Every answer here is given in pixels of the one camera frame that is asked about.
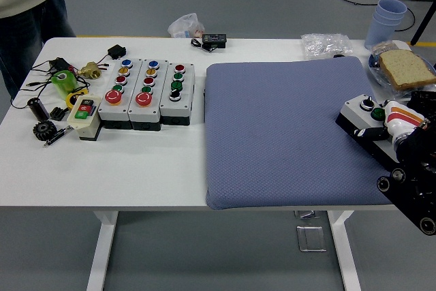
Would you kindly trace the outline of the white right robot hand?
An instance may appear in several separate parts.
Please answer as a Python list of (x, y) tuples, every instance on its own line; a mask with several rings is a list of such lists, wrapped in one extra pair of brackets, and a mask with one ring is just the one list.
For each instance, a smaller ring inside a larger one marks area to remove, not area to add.
[(383, 107), (369, 111), (369, 121), (374, 123), (364, 129), (355, 129), (352, 136), (372, 141), (390, 140), (394, 150), (414, 130), (424, 123), (424, 116), (396, 101), (389, 101)]

